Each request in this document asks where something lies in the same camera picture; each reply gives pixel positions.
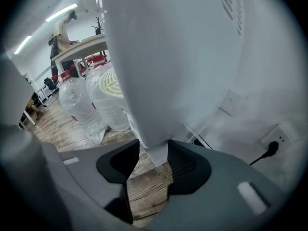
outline ceiling fixture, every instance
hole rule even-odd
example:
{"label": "ceiling fixture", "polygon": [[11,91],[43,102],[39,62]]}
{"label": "ceiling fixture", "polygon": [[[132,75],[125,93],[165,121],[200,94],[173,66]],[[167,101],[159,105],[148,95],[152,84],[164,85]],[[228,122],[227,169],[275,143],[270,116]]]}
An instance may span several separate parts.
{"label": "ceiling fixture", "polygon": [[60,10],[59,12],[54,13],[52,16],[48,17],[45,21],[51,21],[51,20],[54,19],[55,17],[57,17],[57,16],[63,14],[64,12],[66,12],[66,11],[68,11],[68,10],[70,10],[70,9],[73,9],[73,8],[75,8],[75,7],[77,7],[77,4],[74,3],[74,4],[72,4],[72,5],[68,6],[68,7],[64,8],[64,9],[62,9],[62,10]]}
{"label": "ceiling fixture", "polygon": [[24,41],[20,44],[20,46],[17,48],[17,50],[15,51],[15,55],[18,54],[21,49],[25,46],[25,44],[28,42],[28,40],[31,38],[32,36],[27,36]]}

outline person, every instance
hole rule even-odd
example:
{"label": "person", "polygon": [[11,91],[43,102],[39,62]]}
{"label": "person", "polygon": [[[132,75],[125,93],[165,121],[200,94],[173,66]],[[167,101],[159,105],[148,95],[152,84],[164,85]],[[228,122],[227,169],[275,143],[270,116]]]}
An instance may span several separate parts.
{"label": "person", "polygon": [[41,112],[35,105],[34,105],[34,101],[32,99],[30,99],[29,103],[27,104],[27,109],[31,109],[33,111],[35,111],[35,113],[37,113],[37,121],[40,120],[40,118],[43,115],[43,112]]}
{"label": "person", "polygon": [[[69,10],[66,12],[65,17],[59,21],[56,22],[56,24],[53,27],[53,35],[51,36],[48,45],[52,45],[51,48],[51,59],[58,55],[59,53],[67,50],[70,48],[73,44],[76,43],[76,41],[71,41],[68,38],[67,32],[66,32],[66,25],[72,20],[77,19],[77,15],[75,13],[75,10]],[[71,65],[74,64],[74,61],[67,61],[62,62],[62,66],[64,71],[68,70],[70,71]],[[51,62],[51,73],[52,75],[58,75],[58,69],[55,66],[54,62]],[[74,68],[71,72],[72,77],[78,78],[78,72]]]}

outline light switch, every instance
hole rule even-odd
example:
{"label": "light switch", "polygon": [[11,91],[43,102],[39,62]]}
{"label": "light switch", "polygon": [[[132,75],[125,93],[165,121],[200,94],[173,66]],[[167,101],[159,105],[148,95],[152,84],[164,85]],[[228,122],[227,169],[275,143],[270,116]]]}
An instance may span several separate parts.
{"label": "light switch", "polygon": [[231,116],[235,116],[246,99],[246,95],[240,95],[229,90],[220,108]]}

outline beige shirt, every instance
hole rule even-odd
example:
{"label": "beige shirt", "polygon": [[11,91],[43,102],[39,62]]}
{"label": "beige shirt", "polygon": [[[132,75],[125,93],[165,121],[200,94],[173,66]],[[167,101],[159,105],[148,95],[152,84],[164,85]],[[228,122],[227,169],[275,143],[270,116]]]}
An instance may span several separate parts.
{"label": "beige shirt", "polygon": [[[59,34],[69,40],[66,32],[66,23],[64,22],[64,20],[57,21],[53,27],[53,35],[58,36]],[[60,43],[58,40],[57,42],[60,51],[65,51],[67,48],[71,47],[69,44]]]}

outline wooden floor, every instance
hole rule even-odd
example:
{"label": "wooden floor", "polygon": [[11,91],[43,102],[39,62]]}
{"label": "wooden floor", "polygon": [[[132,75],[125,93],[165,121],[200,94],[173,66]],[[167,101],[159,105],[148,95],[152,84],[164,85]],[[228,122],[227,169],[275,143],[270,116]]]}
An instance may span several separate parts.
{"label": "wooden floor", "polygon": [[[49,107],[40,107],[42,118],[33,126],[25,121],[26,127],[41,141],[53,143],[59,152],[81,150],[95,147],[78,122],[61,108],[58,96],[46,101]],[[131,130],[116,132],[112,129],[105,133],[102,145],[135,139]],[[168,163],[155,167],[146,151],[140,147],[139,161],[127,181],[128,198],[135,227],[145,227],[167,204],[167,187],[172,183],[171,169]]]}

